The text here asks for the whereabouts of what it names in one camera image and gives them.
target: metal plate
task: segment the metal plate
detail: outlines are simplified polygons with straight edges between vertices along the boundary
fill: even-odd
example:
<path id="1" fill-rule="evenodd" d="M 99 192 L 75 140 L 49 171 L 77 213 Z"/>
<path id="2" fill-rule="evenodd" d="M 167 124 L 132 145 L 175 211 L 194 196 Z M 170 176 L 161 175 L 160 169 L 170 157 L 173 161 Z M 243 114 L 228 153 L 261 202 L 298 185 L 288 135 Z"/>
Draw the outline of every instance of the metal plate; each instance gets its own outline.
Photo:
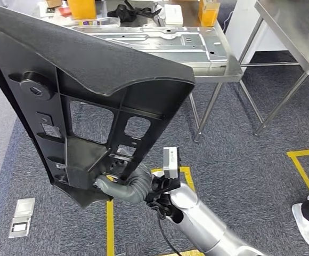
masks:
<path id="1" fill-rule="evenodd" d="M 259 0 L 255 8 L 309 75 L 309 1 Z"/>
<path id="2" fill-rule="evenodd" d="M 192 68 L 222 67 L 228 59 L 214 28 L 121 27 L 75 30 Z"/>
<path id="3" fill-rule="evenodd" d="M 34 212 L 35 197 L 17 201 L 14 218 L 10 226 L 9 238 L 27 236 Z"/>

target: gray corrugated hose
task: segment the gray corrugated hose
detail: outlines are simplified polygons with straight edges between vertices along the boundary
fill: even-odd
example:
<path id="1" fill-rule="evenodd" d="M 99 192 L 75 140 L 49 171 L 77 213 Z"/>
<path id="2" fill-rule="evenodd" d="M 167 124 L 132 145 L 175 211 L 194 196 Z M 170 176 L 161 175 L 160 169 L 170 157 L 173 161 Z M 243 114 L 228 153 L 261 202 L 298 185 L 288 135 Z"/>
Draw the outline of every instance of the gray corrugated hose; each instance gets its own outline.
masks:
<path id="1" fill-rule="evenodd" d="M 151 181 L 151 170 L 144 164 L 139 164 L 128 177 L 126 185 L 112 182 L 105 175 L 99 176 L 96 184 L 107 195 L 139 204 L 150 191 Z"/>

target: metal bar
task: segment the metal bar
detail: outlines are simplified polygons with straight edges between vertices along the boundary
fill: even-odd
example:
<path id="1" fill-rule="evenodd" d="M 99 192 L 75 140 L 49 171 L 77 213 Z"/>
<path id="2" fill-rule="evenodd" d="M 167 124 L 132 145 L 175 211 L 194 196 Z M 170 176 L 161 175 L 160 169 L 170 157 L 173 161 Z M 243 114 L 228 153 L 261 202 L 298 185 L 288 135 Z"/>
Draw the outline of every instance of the metal bar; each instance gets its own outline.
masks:
<path id="1" fill-rule="evenodd" d="M 197 110 L 196 109 L 196 105 L 194 104 L 194 97 L 192 96 L 192 92 L 188 95 L 190 103 L 191 104 L 192 113 L 194 113 L 194 121 L 196 122 L 196 126 L 200 128 L 200 119 L 198 118 Z"/>
<path id="2" fill-rule="evenodd" d="M 298 62 L 270 62 L 270 63 L 244 63 L 241 64 L 241 67 L 270 67 L 270 66 L 292 66 L 292 65 L 300 65 Z"/>
<path id="3" fill-rule="evenodd" d="M 219 97 L 221 87 L 222 87 L 222 83 L 218 83 L 215 90 L 212 92 L 212 96 L 211 97 L 210 101 L 209 102 L 209 105 L 207 106 L 206 112 L 204 112 L 203 117 L 202 118 L 202 121 L 200 121 L 200 127 L 197 129 L 197 133 L 194 137 L 194 141 L 194 142 L 198 142 L 198 139 L 200 136 L 202 134 L 202 132 L 204 129 L 204 126 L 206 126 L 206 121 L 208 120 L 209 116 L 210 115 L 211 110 L 212 110 L 213 106 L 216 102 L 217 98 Z"/>
<path id="4" fill-rule="evenodd" d="M 240 65 L 241 65 L 241 63 L 243 61 L 245 56 L 247 54 L 248 50 L 252 45 L 252 42 L 254 40 L 255 36 L 258 32 L 258 30 L 260 28 L 260 26 L 261 26 L 261 24 L 262 23 L 263 20 L 264 19 L 261 16 L 258 17 L 258 20 L 255 25 L 254 30 L 252 30 L 252 32 L 251 33 L 251 35 L 248 39 L 247 43 L 246 44 L 245 48 L 243 48 L 243 51 L 242 51 L 241 55 L 240 56 L 240 58 L 239 58 Z"/>
<path id="5" fill-rule="evenodd" d="M 293 96 L 298 89 L 299 89 L 302 83 L 308 77 L 307 72 L 302 74 L 295 84 L 293 85 L 289 92 L 283 97 L 282 101 L 280 101 L 278 105 L 277 105 L 272 112 L 269 114 L 269 116 L 264 120 L 263 123 L 260 125 L 254 134 L 259 135 L 264 128 L 266 128 L 267 124 L 269 124 L 273 118 L 274 118 L 280 109 L 281 109 L 283 105 L 285 105 L 287 101 L 289 101 L 292 96 Z"/>
<path id="6" fill-rule="evenodd" d="M 256 114 L 256 116 L 260 120 L 261 123 L 263 123 L 264 119 L 260 114 L 260 111 L 256 106 L 256 104 L 254 102 L 254 100 L 252 98 L 252 96 L 249 94 L 249 92 L 247 90 L 247 87 L 246 87 L 246 85 L 243 83 L 242 79 L 240 80 L 240 84 L 241 85 L 242 89 L 244 91 L 246 96 L 247 96 L 247 99 L 250 102 L 252 107 L 254 109 L 254 112 Z"/>

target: cardboard box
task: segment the cardboard box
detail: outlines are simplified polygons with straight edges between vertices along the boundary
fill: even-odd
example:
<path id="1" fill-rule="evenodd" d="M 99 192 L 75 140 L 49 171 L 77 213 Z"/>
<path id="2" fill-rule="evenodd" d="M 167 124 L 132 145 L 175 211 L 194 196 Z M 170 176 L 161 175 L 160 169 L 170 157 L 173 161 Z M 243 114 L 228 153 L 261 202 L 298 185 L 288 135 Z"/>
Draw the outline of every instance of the cardboard box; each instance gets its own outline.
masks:
<path id="1" fill-rule="evenodd" d="M 48 8 L 58 7 L 62 5 L 62 0 L 45 0 Z"/>

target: sheet metal part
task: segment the sheet metal part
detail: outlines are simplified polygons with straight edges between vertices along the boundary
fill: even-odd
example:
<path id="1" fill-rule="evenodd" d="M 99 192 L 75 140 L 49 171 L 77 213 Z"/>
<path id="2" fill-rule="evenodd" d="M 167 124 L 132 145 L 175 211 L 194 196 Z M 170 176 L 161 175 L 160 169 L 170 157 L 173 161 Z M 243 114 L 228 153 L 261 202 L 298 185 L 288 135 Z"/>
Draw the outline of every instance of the sheet metal part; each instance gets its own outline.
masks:
<path id="1" fill-rule="evenodd" d="M 222 67 L 228 59 L 215 28 L 121 27 L 73 29 L 192 68 Z"/>

